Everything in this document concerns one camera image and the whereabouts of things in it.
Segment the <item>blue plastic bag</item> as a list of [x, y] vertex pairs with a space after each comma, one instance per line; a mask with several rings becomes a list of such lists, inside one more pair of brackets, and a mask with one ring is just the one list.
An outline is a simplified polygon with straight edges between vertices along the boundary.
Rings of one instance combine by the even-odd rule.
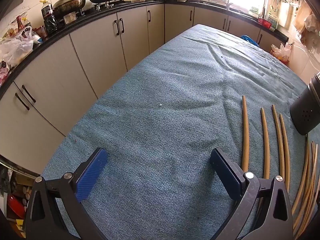
[[245, 40], [245, 41], [247, 41], [247, 42], [249, 42], [250, 44], [253, 44], [253, 45], [259, 47], [259, 44], [257, 44], [257, 42], [255, 42], [253, 39], [251, 39], [251, 38], [250, 38], [249, 36], [247, 36], [247, 35], [241, 35], [240, 38], [243, 39], [243, 40]]

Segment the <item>black utensil holder cup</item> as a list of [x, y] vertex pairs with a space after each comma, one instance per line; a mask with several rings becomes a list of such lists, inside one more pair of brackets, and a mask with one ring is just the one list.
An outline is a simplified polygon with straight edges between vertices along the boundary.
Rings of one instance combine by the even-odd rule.
[[301, 135], [308, 134], [320, 123], [319, 87], [319, 73], [317, 73], [290, 106], [292, 122]]

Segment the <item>blue-green table cloth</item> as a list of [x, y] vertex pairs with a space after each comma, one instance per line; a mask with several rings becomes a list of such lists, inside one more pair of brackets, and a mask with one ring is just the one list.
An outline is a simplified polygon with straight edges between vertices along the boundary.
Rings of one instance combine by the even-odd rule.
[[42, 175], [74, 171], [104, 148], [108, 162], [83, 205], [108, 239], [210, 239], [233, 209], [209, 163], [219, 147], [242, 159], [242, 103], [249, 170], [263, 176], [266, 116], [270, 175], [279, 173], [272, 110], [283, 116], [290, 151], [290, 200], [298, 192], [306, 138], [290, 106], [306, 88], [292, 70], [234, 35], [196, 25], [118, 80], [79, 120]]

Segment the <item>lidded steel wok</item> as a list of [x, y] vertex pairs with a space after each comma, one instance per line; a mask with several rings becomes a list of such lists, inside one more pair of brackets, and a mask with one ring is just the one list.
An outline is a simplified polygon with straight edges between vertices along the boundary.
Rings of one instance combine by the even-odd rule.
[[86, 0], [58, 0], [53, 5], [53, 13], [57, 18], [63, 18], [71, 12], [81, 10], [86, 4]]

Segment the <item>orange plastic bag bin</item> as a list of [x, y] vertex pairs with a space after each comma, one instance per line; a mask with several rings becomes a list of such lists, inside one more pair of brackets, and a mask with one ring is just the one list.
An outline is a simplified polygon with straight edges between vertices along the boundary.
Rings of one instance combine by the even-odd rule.
[[271, 55], [276, 57], [283, 64], [287, 65], [292, 53], [292, 43], [280, 44], [280, 47], [276, 47], [274, 44], [271, 45]]

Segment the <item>cooking oil bottle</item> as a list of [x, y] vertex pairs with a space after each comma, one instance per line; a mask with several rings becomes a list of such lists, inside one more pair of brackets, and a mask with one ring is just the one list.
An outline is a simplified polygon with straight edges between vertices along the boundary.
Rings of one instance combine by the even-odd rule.
[[53, 6], [47, 0], [41, 1], [42, 8], [41, 13], [44, 20], [44, 26], [47, 34], [50, 36], [54, 34], [58, 29], [58, 23], [54, 16]]

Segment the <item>red small basket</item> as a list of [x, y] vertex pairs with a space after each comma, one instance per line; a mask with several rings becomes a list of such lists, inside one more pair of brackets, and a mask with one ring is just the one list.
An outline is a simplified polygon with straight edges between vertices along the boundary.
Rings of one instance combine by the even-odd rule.
[[258, 18], [258, 23], [266, 29], [270, 29], [272, 23], [264, 18]]

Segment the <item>wooden chopstick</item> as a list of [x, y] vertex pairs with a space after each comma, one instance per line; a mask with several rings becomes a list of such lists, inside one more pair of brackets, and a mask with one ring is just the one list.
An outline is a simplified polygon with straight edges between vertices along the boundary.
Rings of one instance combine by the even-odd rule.
[[265, 111], [263, 108], [260, 109], [261, 121], [263, 126], [263, 139], [264, 139], [264, 174], [263, 178], [268, 179], [270, 177], [270, 145], [268, 138], [267, 121]]
[[300, 180], [299, 189], [298, 189], [295, 201], [293, 203], [292, 215], [295, 214], [296, 208], [297, 208], [297, 206], [298, 206], [298, 204], [300, 202], [301, 196], [302, 196], [302, 191], [304, 190], [304, 186], [305, 186], [305, 182], [306, 182], [306, 174], [307, 174], [307, 170], [308, 170], [308, 165], [309, 165], [309, 140], [308, 140], [308, 138], [306, 138], [303, 173], [302, 173], [302, 177], [301, 177], [301, 180]]
[[289, 192], [290, 188], [290, 152], [289, 152], [289, 143], [287, 139], [287, 133], [285, 128], [285, 123], [283, 119], [283, 115], [279, 115], [279, 120], [281, 124], [281, 131], [283, 135], [283, 145], [284, 145], [284, 159], [285, 159], [285, 186], [287, 192]]
[[273, 114], [274, 124], [276, 127], [276, 133], [277, 133], [277, 142], [278, 142], [278, 151], [279, 151], [279, 172], [282, 178], [284, 179], [285, 178], [285, 159], [284, 159], [283, 137], [282, 137], [279, 118], [277, 115], [275, 105], [272, 105], [271, 108], [272, 108], [272, 114]]
[[243, 146], [242, 146], [242, 170], [248, 171], [249, 166], [249, 124], [246, 97], [242, 96], [242, 118], [243, 118]]
[[309, 179], [309, 183], [306, 185], [306, 194], [302, 199], [302, 204], [300, 206], [300, 210], [296, 218], [294, 239], [298, 239], [298, 237], [302, 234], [304, 226], [307, 223], [309, 213], [311, 211], [311, 204], [314, 199], [313, 192], [314, 192], [315, 180], [316, 180], [317, 151], [318, 151], [318, 145], [312, 142], [311, 143], [311, 154], [312, 154], [311, 155], [312, 156], [311, 177]]
[[317, 151], [318, 145], [313, 141], [309, 145], [309, 140], [306, 139], [303, 174], [292, 208], [292, 214], [294, 215], [299, 202], [301, 202], [298, 215], [296, 216], [293, 223], [293, 233], [295, 235], [295, 239], [297, 239], [305, 230], [315, 205], [314, 190], [319, 189], [319, 186], [315, 186]]

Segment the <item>white plastic bag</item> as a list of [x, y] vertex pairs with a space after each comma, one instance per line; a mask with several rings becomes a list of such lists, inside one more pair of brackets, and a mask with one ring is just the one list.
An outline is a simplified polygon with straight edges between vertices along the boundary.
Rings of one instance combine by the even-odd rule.
[[1, 40], [1, 61], [10, 68], [16, 67], [33, 51], [35, 44], [41, 43], [42, 38], [27, 26], [14, 37]]

